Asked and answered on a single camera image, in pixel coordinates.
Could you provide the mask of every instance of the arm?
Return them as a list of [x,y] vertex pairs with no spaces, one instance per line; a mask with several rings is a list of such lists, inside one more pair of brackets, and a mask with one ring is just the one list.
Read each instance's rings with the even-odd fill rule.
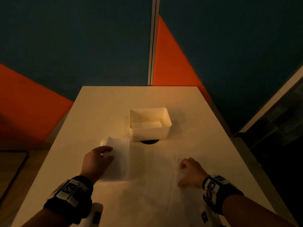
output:
[[[180,180],[178,186],[192,185],[202,188],[204,179],[209,176],[193,158],[183,159],[180,168],[187,168],[187,174]],[[232,227],[294,227],[278,215],[241,195],[228,196],[223,202],[222,211]]]
[[[112,150],[113,149],[110,146],[100,146],[88,152],[84,156],[80,175],[85,176],[95,184],[114,159],[113,156],[103,158],[101,154]],[[42,209],[22,225],[22,227],[68,227],[70,225],[71,223],[67,218],[56,214],[49,209]]]

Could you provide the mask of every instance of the hand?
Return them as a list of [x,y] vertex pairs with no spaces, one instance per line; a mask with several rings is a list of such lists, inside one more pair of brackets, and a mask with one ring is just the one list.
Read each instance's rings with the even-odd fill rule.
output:
[[193,158],[183,159],[180,163],[180,169],[184,168],[187,168],[187,174],[179,181],[178,186],[195,186],[202,188],[203,181],[209,174],[203,170],[201,165]]
[[100,146],[88,152],[84,156],[80,175],[87,177],[95,184],[114,159],[113,156],[104,158],[101,154],[112,150],[111,146]]

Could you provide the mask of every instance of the black wrist strap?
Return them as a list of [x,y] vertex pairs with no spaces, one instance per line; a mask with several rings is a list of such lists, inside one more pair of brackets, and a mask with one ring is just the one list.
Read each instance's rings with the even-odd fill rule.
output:
[[93,183],[84,176],[76,176],[57,188],[43,208],[66,217],[70,224],[79,224],[91,210],[92,192]]
[[244,195],[240,190],[220,175],[212,175],[205,178],[202,188],[204,190],[204,201],[214,213],[220,215],[223,215],[222,205],[229,195]]

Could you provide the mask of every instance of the wall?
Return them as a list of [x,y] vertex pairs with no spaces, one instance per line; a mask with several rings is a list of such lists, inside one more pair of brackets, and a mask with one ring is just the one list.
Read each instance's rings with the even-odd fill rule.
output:
[[2,0],[0,134],[41,143],[82,86],[145,86],[152,0]]
[[200,86],[239,131],[303,63],[302,8],[303,0],[160,0],[153,85]]

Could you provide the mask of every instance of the left hand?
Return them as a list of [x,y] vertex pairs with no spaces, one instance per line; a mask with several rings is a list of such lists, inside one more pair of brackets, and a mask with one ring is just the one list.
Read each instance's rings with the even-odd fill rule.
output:
[[100,146],[88,152],[84,156],[80,175],[87,177],[95,184],[114,159],[113,156],[104,158],[101,154],[112,150],[111,146]]

